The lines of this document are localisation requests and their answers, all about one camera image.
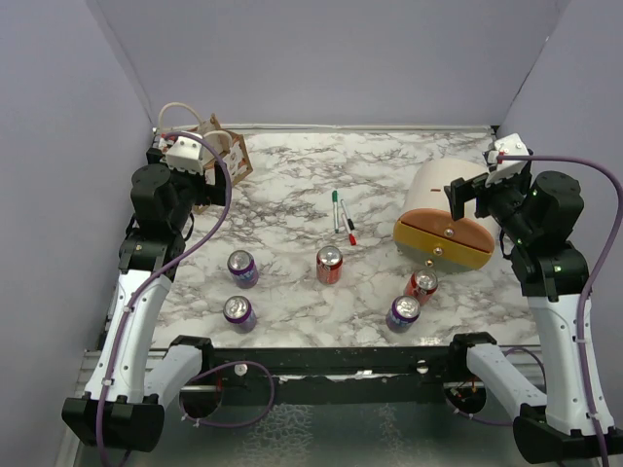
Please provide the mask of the canvas bag with rope handles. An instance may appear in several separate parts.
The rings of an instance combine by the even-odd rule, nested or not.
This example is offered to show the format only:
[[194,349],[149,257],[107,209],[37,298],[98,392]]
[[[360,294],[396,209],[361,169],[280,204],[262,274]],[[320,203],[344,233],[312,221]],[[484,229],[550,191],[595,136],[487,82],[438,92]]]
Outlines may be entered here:
[[[165,127],[165,112],[173,108],[181,108],[190,112],[197,120],[197,123],[186,130],[182,128],[175,129],[173,126]],[[161,161],[163,163],[165,163],[165,153],[167,149],[170,148],[177,139],[177,137],[165,138],[165,135],[177,130],[200,136],[205,140],[223,160],[233,186],[241,182],[253,171],[243,136],[221,127],[214,114],[212,114],[209,119],[204,119],[199,112],[185,103],[169,102],[160,110],[157,128],[156,134],[158,137],[155,139],[155,146],[162,153]],[[207,174],[208,171],[213,168],[221,168],[213,154],[203,146],[202,157],[204,162],[203,174]],[[205,211],[207,207],[208,206],[195,205],[194,211],[199,214]]]

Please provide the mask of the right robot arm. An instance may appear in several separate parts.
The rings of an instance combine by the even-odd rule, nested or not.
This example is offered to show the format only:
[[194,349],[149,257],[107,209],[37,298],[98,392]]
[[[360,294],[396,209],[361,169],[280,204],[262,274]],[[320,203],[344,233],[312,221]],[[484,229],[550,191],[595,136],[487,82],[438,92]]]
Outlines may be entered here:
[[622,431],[609,413],[597,375],[589,269],[569,236],[584,207],[579,183],[557,171],[527,170],[496,183],[488,175],[454,180],[444,192],[453,219],[475,201],[513,243],[512,270],[539,335],[545,390],[537,389],[484,335],[457,335],[453,348],[511,418],[515,444],[530,464],[618,455]]

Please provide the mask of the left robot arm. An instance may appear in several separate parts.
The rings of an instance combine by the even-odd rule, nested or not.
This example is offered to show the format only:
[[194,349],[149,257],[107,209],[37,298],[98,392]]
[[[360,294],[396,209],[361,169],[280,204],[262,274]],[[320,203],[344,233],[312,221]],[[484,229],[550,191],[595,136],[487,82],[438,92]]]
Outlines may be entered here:
[[97,448],[149,452],[164,428],[165,410],[202,369],[204,347],[190,338],[173,345],[148,371],[157,317],[187,247],[183,230],[195,205],[228,208],[232,181],[219,163],[215,185],[204,176],[153,163],[131,177],[132,223],[120,247],[113,314],[99,360],[80,397],[65,400],[61,417],[79,440]]

